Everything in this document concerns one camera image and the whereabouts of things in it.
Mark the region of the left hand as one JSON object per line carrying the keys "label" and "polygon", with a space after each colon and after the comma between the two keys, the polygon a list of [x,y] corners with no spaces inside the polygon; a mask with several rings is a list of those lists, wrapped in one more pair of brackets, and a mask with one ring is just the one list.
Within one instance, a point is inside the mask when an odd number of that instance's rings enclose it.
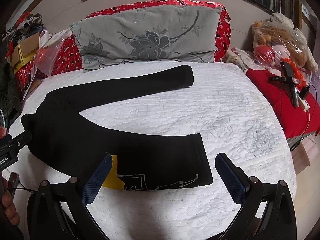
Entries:
{"label": "left hand", "polygon": [[4,212],[7,218],[10,220],[11,224],[18,226],[18,224],[20,223],[20,215],[16,212],[16,207],[12,201],[11,194],[7,190],[8,181],[3,178],[2,182],[4,186],[4,194],[2,196],[2,204],[4,206]]}

